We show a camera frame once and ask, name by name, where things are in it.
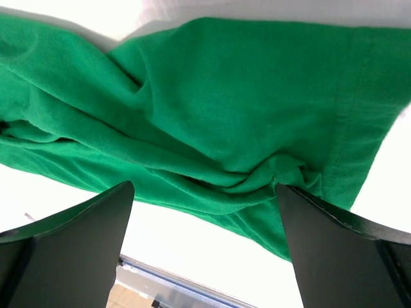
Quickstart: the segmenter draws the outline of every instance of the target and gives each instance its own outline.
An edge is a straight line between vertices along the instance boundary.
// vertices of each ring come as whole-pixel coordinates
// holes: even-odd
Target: white surface
[[[411,3],[406,0],[0,0],[0,6],[73,21],[115,41],[200,16],[411,28]],[[64,22],[61,25],[85,33]],[[367,218],[409,232],[410,133],[411,117],[407,115],[384,142],[354,206],[355,212]],[[1,165],[0,174],[3,230],[26,223],[21,217],[24,211],[40,219],[92,196]],[[291,264],[252,241],[183,213],[136,203],[122,253],[258,307],[302,307]]]

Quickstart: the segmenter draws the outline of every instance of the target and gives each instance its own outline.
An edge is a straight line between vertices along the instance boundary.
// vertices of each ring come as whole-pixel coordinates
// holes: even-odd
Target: beige floor
[[[106,308],[151,308],[153,300],[146,299],[119,284],[111,289]]]

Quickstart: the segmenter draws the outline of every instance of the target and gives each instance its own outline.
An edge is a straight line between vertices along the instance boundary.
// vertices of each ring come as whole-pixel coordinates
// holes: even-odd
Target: tiled floor
[[[151,308],[153,300],[146,299],[119,284],[110,292],[106,308]]]

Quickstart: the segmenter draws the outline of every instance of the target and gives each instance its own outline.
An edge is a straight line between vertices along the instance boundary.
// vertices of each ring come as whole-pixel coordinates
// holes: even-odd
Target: green shirt
[[[94,192],[131,180],[289,259],[275,185],[350,208],[411,100],[410,48],[410,30],[198,19],[105,55],[0,15],[0,163]]]

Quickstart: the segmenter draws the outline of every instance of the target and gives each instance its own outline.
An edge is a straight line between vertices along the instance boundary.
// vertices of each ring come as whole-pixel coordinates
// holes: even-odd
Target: green fabric
[[[411,99],[410,47],[409,30],[199,19],[105,55],[0,15],[0,162],[94,192],[131,180],[289,259],[275,185],[350,208]]]

